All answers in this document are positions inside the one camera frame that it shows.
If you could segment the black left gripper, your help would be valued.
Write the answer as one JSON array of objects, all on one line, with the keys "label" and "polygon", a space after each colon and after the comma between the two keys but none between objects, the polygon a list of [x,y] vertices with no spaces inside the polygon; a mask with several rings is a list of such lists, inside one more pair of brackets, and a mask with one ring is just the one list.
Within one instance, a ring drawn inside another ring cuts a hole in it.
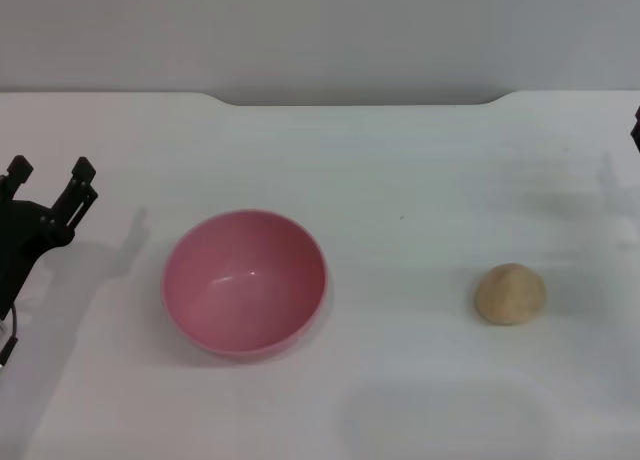
[{"label": "black left gripper", "polygon": [[38,258],[49,250],[67,246],[74,229],[98,198],[91,185],[96,170],[79,157],[71,179],[51,208],[14,195],[31,173],[32,165],[16,155],[1,176],[1,319],[14,305],[18,293]]}]

